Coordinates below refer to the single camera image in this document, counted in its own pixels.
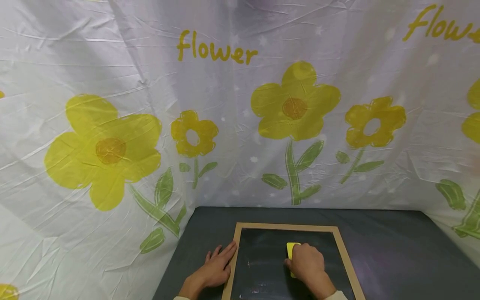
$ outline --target flower center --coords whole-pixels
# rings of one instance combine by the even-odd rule
[[[302,99],[288,98],[283,103],[283,113],[294,120],[298,120],[307,112],[308,106]]]
[[[372,135],[380,128],[380,119],[373,118],[363,127],[363,134]]]
[[[186,135],[187,135],[187,142],[190,145],[197,146],[198,143],[200,142],[200,139],[198,138],[198,134],[195,130],[188,129]]]
[[[96,156],[105,165],[118,163],[127,151],[127,144],[119,138],[109,137],[96,143]]]

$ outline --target yellow flower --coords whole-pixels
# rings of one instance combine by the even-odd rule
[[[350,146],[387,146],[393,140],[393,131],[401,128],[407,119],[402,106],[391,105],[391,97],[382,97],[372,100],[370,104],[352,106],[345,114],[345,121],[350,124],[346,137]],[[372,135],[365,135],[363,129],[372,119],[379,119],[380,127]]]
[[[467,100],[474,109],[480,109],[480,79],[468,90]]]
[[[480,79],[468,90],[467,100],[474,109],[480,109]],[[467,138],[480,144],[480,112],[468,116],[462,124],[462,132]]]
[[[160,166],[155,149],[162,126],[152,115],[118,118],[118,111],[96,95],[78,95],[66,105],[75,132],[59,135],[45,155],[48,175],[60,186],[82,189],[102,211],[123,198],[125,181],[137,182]]]
[[[0,300],[18,300],[18,290],[9,284],[0,284]]]
[[[252,94],[252,110],[262,118],[258,133],[266,138],[308,140],[324,125],[323,116],[340,101],[340,91],[332,85],[315,85],[317,74],[311,64],[298,61],[283,75],[282,85],[259,86]]]
[[[197,133],[197,144],[192,145],[187,140],[187,131]],[[180,118],[172,122],[172,138],[177,141],[179,154],[194,157],[206,155],[215,148],[213,138],[218,134],[218,127],[210,120],[198,120],[194,110],[186,110],[180,114]]]

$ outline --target table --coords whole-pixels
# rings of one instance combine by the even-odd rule
[[[480,269],[422,212],[198,207],[153,300],[173,299],[205,254],[233,239],[237,222],[337,226],[368,300],[479,297]],[[222,290],[199,300],[221,300]]]

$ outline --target white sleeve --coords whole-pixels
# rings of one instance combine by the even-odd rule
[[[341,290],[338,290],[332,296],[325,298],[325,300],[347,300],[347,298]]]

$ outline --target eraser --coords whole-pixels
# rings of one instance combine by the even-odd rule
[[[292,259],[293,246],[295,246],[295,245],[300,245],[300,243],[296,243],[296,242],[287,243],[288,259]],[[296,278],[295,275],[293,275],[292,272],[290,272],[290,276],[291,276],[292,278]]]

